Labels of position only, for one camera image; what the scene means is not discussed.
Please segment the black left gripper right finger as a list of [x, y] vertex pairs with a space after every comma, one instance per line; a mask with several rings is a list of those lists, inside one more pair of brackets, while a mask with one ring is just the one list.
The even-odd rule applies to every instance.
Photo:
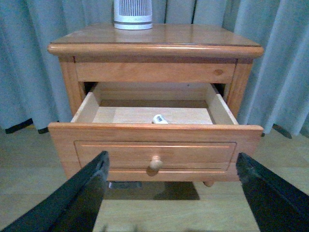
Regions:
[[262, 232], [307, 232], [309, 196], [248, 156], [236, 169], [246, 200]]

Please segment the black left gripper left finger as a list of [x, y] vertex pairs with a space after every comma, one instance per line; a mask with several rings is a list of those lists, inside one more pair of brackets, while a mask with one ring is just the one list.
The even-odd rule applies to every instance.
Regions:
[[102, 151], [5, 232], [91, 232], [107, 188], [109, 154]]

